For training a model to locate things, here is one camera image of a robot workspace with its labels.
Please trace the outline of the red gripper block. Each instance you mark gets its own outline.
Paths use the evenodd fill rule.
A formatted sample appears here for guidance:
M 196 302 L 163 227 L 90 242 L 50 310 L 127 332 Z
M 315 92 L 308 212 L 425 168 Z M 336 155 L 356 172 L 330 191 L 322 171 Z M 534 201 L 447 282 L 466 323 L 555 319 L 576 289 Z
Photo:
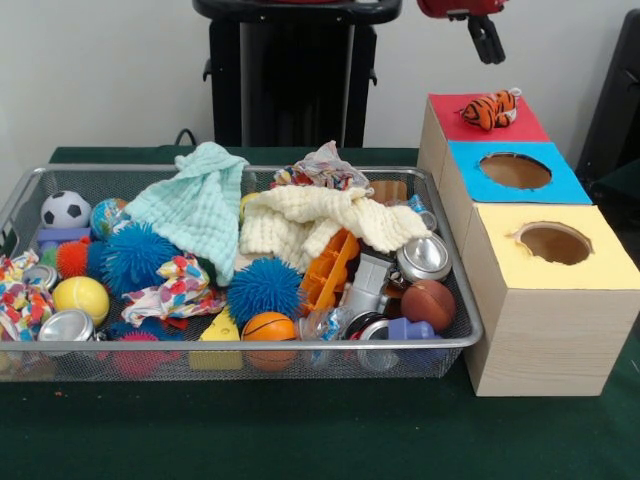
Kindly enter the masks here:
M 506 54 L 495 24 L 486 16 L 501 12 L 502 0 L 418 0 L 417 4 L 430 18 L 463 20 L 472 16 L 468 19 L 468 31 L 480 60 L 484 64 L 505 61 Z

